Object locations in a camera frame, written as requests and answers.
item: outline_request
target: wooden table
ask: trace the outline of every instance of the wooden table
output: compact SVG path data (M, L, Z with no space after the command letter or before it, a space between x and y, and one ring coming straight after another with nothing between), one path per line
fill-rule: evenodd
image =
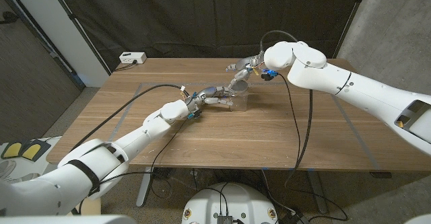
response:
M59 162L84 135L139 91L160 83L185 85L192 94L209 86L227 85L237 59L148 59L145 64L113 73L48 155ZM330 63L354 71L346 60ZM280 71L287 76L288 69ZM156 166L247 169L290 169L298 154L298 137L280 77L263 81L251 75L248 110L204 106L200 118L188 120L159 156ZM308 120L308 90L290 86L301 140ZM181 99L174 88L154 89L133 102L91 139L113 139L142 125L145 117L165 103ZM131 164L149 166L181 122L148 145ZM429 171L431 157L399 138L373 116L333 96L315 91L312 127L301 170Z

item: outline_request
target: dark backdrop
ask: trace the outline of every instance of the dark backdrop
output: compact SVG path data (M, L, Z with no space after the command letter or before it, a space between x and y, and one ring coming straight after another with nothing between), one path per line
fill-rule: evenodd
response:
M332 57L356 0L65 0L113 70L148 57L248 57L285 30ZM282 36L268 36L269 46Z

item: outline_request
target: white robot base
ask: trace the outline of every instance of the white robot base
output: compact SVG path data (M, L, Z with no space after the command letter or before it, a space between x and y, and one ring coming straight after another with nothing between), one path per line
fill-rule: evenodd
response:
M277 213L271 201L254 188L245 184L224 182L214 184L194 195L184 208L181 223L217 224L232 223L232 221L233 223L274 224L277 222Z

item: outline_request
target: concrete wall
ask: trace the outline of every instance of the concrete wall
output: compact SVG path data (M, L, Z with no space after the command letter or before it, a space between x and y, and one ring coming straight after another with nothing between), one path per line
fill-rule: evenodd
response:
M102 87L108 79L87 42L57 0L21 0L86 86Z
M367 77L431 94L431 0L363 0L337 58Z

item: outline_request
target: white power strip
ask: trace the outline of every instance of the white power strip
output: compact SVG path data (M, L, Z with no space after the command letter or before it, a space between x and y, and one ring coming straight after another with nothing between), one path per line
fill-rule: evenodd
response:
M147 59L147 55L144 52L123 52L120 55L121 63L133 63L134 60L137 63L143 63Z

